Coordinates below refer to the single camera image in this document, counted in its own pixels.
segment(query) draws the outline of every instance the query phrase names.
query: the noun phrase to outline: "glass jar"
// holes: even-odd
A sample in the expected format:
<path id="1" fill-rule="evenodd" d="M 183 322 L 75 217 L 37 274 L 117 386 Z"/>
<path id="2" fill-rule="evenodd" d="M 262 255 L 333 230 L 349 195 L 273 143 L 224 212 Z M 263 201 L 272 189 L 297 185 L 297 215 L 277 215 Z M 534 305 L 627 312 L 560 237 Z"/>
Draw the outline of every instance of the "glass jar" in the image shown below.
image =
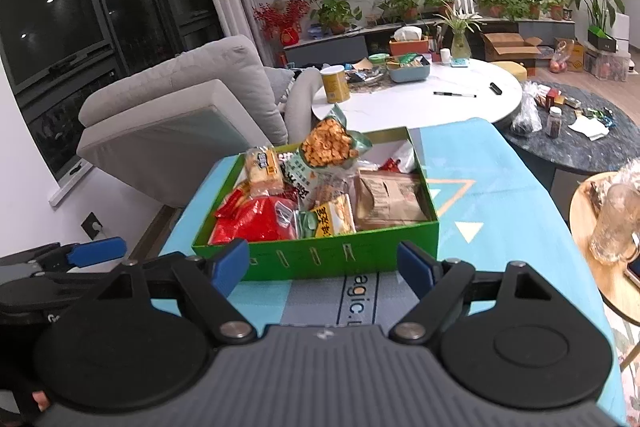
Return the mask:
<path id="1" fill-rule="evenodd" d="M 549 109 L 549 116 L 546 118 L 546 135 L 549 138 L 558 138 L 562 127 L 562 109 L 552 107 Z"/>
<path id="2" fill-rule="evenodd" d="M 451 58 L 471 58 L 471 48 L 469 47 L 469 41 L 466 40 L 464 30 L 453 32 Z"/>

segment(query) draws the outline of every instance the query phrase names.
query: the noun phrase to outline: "wooden side table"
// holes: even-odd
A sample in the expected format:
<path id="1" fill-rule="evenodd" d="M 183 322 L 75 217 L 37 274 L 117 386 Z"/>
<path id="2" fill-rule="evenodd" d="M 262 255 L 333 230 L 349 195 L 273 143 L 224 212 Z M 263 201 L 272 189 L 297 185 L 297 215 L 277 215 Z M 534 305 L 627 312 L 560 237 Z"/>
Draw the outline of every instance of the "wooden side table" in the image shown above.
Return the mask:
<path id="1" fill-rule="evenodd" d="M 640 326 L 640 289 L 625 276 L 626 263 L 620 262 L 610 266 L 601 264 L 591 254 L 589 247 L 591 234 L 597 222 L 589 197 L 590 182 L 603 179 L 611 174 L 613 172 L 596 174 L 578 187 L 571 200 L 569 225 L 575 244 L 589 265 L 602 299 L 624 320 Z M 640 355 L 640 343 L 620 364 L 620 370 L 624 370 L 638 355 Z"/>

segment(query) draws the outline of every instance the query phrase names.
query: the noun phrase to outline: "white cup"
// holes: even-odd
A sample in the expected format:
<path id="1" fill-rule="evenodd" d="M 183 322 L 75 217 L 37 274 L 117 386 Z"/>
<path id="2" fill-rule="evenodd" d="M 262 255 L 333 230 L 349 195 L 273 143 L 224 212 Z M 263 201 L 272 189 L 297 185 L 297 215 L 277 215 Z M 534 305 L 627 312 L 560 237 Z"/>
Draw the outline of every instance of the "white cup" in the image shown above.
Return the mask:
<path id="1" fill-rule="evenodd" d="M 448 48 L 442 48 L 440 50 L 440 58 L 442 59 L 443 64 L 451 63 L 451 50 Z"/>

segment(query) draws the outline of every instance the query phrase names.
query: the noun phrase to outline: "glass vase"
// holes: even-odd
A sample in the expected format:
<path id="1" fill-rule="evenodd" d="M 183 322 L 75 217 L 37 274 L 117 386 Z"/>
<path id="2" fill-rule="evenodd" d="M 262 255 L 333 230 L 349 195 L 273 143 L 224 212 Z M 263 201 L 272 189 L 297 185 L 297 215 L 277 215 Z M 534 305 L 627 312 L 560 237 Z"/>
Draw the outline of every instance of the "glass vase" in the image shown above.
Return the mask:
<path id="1" fill-rule="evenodd" d="M 451 58 L 471 58 L 471 48 L 469 47 L 469 41 L 466 40 L 464 31 L 453 32 Z"/>

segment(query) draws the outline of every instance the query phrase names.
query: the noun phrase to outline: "black marker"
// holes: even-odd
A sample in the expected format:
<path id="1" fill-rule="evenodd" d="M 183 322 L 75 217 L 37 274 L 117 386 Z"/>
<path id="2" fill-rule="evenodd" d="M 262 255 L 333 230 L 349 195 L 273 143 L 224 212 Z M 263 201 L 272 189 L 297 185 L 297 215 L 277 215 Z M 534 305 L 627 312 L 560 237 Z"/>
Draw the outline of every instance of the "black marker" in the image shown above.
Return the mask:
<path id="1" fill-rule="evenodd" d="M 439 96 L 466 96 L 467 98 L 477 98 L 476 94 L 466 94 L 462 92 L 444 92 L 444 91 L 433 91 L 433 94 L 437 94 Z"/>

